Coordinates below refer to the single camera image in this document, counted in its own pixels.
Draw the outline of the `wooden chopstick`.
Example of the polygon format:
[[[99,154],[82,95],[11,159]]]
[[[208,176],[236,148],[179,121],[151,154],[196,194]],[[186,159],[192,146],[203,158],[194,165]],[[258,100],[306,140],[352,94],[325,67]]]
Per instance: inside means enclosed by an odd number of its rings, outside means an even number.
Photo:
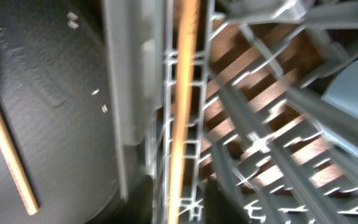
[[[199,0],[182,0],[178,30],[177,83],[175,87],[175,114],[173,124],[172,155],[170,159],[168,224],[178,224],[180,197],[183,188],[185,166],[185,141],[188,137],[194,55],[198,20]]]
[[[9,172],[14,180],[17,191],[21,197],[28,215],[34,215],[39,211],[33,190],[30,186],[21,160],[17,154],[9,131],[5,125],[4,119],[0,112],[0,150],[6,161]]]

